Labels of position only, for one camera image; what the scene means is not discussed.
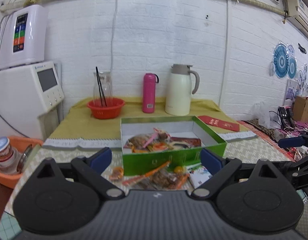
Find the glass jar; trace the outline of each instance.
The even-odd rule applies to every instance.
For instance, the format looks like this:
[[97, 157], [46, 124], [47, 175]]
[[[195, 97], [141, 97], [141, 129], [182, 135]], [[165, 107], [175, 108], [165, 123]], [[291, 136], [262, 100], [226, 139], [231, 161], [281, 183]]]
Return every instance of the glass jar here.
[[96, 72], [94, 72], [94, 89], [93, 89], [93, 103], [97, 107], [111, 107], [113, 106], [113, 93], [112, 93], [112, 79], [109, 71], [98, 73], [101, 81], [99, 87]]

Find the green box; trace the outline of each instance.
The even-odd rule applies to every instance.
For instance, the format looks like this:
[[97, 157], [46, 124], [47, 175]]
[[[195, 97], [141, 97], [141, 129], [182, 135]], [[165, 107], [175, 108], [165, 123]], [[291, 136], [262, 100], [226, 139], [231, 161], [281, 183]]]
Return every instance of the green box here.
[[[175, 137], [199, 138], [203, 146], [141, 154], [131, 153], [130, 149], [123, 148], [129, 138], [137, 134], [153, 133], [153, 128], [165, 130]], [[222, 157], [226, 148], [226, 141], [196, 116], [122, 118], [121, 141], [125, 176], [144, 174], [167, 161], [171, 161], [170, 169], [199, 163], [200, 152], [203, 148]]]

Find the yogurt cup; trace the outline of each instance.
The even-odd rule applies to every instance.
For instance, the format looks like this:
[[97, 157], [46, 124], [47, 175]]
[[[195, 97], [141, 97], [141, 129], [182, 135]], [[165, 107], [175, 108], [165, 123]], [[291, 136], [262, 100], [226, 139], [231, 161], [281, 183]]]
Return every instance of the yogurt cup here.
[[13, 157], [12, 146], [7, 137], [0, 137], [0, 163], [7, 162]]
[[11, 166], [14, 161], [15, 158], [17, 157], [18, 154], [18, 150], [14, 147], [12, 147], [12, 155], [9, 159], [7, 159], [6, 161], [0, 162], [0, 168], [7, 168], [9, 166]]
[[18, 174], [19, 172], [17, 172], [16, 168], [18, 165], [18, 162], [21, 158], [21, 154], [18, 153], [18, 150], [16, 148], [13, 147], [13, 159], [14, 161], [11, 163], [11, 165], [4, 167], [0, 164], [0, 172], [6, 175], [15, 175]]

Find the red envelope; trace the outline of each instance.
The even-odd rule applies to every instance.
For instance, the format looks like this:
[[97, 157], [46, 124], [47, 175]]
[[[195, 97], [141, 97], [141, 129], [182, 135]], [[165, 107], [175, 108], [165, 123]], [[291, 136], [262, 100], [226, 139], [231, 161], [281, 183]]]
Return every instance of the red envelope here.
[[208, 125], [212, 125], [215, 127], [223, 128], [226, 130], [231, 130], [235, 132], [239, 132], [239, 124], [238, 123], [233, 123], [233, 122], [226, 122], [220, 119], [216, 119], [207, 115], [201, 115], [198, 117], [201, 119], [204, 123]]

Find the chopstick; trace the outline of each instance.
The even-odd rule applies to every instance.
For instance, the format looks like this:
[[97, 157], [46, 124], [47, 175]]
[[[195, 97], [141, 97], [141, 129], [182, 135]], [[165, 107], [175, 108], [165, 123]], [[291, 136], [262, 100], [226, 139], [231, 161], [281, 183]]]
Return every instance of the chopstick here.
[[98, 91], [99, 91], [99, 93], [100, 93], [101, 106], [103, 106], [103, 100], [102, 100], [102, 94], [101, 94], [101, 86], [100, 86], [101, 80], [100, 80], [100, 77], [99, 77], [99, 75], [98, 75], [97, 67], [95, 67], [95, 68], [96, 68], [96, 79], [97, 79], [97, 84], [98, 84]]
[[104, 91], [103, 91], [103, 88], [102, 88], [101, 79], [100, 79], [100, 76], [99, 76], [99, 74], [98, 74], [98, 69], [97, 69], [97, 67], [95, 67], [95, 68], [96, 68], [97, 82], [98, 82], [98, 84], [99, 84], [99, 87], [98, 87], [98, 88], [99, 88], [100, 96], [103, 95], [103, 100], [104, 100], [105, 106], [107, 106], [106, 99], [105, 99], [105, 95], [104, 95]]

